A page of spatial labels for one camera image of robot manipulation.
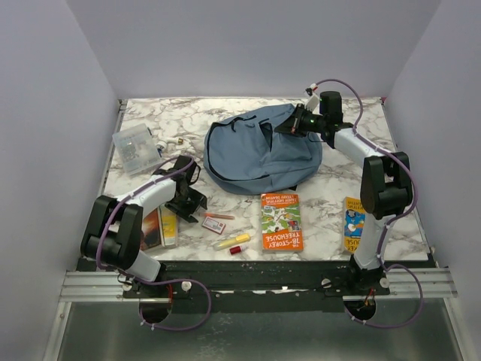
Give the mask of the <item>yellow highlighter pen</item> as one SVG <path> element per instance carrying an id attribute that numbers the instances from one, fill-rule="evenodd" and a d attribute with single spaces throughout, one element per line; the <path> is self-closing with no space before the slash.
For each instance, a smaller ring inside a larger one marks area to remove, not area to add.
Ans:
<path id="1" fill-rule="evenodd" d="M 250 240 L 250 235 L 246 233 L 246 234 L 238 235 L 233 238 L 218 241 L 213 245 L 213 249 L 216 251 L 224 250 L 226 248 L 238 246 L 239 244 L 247 243 L 249 240 Z"/>

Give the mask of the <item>orange pencil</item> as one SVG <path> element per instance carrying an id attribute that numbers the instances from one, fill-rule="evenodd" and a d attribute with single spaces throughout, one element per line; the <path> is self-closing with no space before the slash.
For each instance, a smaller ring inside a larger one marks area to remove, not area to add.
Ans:
<path id="1" fill-rule="evenodd" d="M 210 217 L 213 219 L 221 219 L 221 220 L 234 220 L 235 216 L 227 215 L 227 214 L 214 214 L 214 213 L 204 213 L 204 217 Z"/>

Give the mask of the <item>orange treehouse book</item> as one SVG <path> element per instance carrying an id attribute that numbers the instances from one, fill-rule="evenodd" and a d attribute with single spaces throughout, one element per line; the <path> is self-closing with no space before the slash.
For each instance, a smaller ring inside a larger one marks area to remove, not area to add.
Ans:
<path id="1" fill-rule="evenodd" d="M 260 200 L 263 251 L 303 251 L 298 194 L 264 193 Z"/>

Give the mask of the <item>red white eraser box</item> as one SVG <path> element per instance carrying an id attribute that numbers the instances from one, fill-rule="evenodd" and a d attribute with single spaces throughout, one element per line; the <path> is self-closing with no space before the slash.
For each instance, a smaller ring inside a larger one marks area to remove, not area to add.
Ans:
<path id="1" fill-rule="evenodd" d="M 211 217 L 206 217 L 202 223 L 202 227 L 221 235 L 225 229 L 225 224 Z"/>

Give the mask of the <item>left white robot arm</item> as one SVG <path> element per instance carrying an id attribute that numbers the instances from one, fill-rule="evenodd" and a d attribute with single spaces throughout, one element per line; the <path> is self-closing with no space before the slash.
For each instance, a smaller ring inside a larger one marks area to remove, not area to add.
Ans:
<path id="1" fill-rule="evenodd" d="M 162 295 L 167 280 L 161 263 L 141 250 L 144 218 L 165 206 L 187 223 L 197 223 L 194 213 L 207 209 L 207 197 L 192 188 L 200 166 L 191 156 L 169 159 L 174 165 L 158 168 L 149 180 L 123 196 L 99 196 L 92 206 L 80 253 L 98 268 L 112 267 L 141 282 L 148 296 Z"/>

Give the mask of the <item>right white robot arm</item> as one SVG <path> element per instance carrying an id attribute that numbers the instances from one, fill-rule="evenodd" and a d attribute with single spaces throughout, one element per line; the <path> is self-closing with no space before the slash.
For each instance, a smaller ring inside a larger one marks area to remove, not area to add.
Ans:
<path id="1" fill-rule="evenodd" d="M 413 204 L 413 185 L 409 177 L 409 157 L 390 153 L 363 138 L 355 126 L 343 121 L 340 93 L 325 91 L 311 95 L 319 103 L 319 114 L 310 104 L 299 104 L 275 132 L 297 137 L 320 135 L 330 148 L 343 153 L 362 169 L 360 200 L 365 224 L 359 245 L 347 266 L 346 287 L 361 295 L 375 284 L 386 270 L 383 255 L 391 226 Z"/>

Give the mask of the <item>small red cap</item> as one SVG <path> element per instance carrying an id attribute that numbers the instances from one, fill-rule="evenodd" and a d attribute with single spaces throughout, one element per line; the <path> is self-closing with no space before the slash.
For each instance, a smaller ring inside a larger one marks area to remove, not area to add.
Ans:
<path id="1" fill-rule="evenodd" d="M 235 255 L 237 253 L 240 253 L 244 250 L 244 247 L 243 246 L 235 246 L 235 247 L 232 247 L 229 249 L 229 253 L 231 255 Z"/>

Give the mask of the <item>blue student backpack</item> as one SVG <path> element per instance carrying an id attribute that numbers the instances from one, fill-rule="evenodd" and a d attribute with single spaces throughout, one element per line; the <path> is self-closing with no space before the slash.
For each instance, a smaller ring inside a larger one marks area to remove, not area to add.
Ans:
<path id="1" fill-rule="evenodd" d="M 293 189 L 317 173 L 322 145 L 275 132 L 295 112 L 271 105 L 212 123 L 204 138 L 204 169 L 226 192 L 260 195 Z"/>

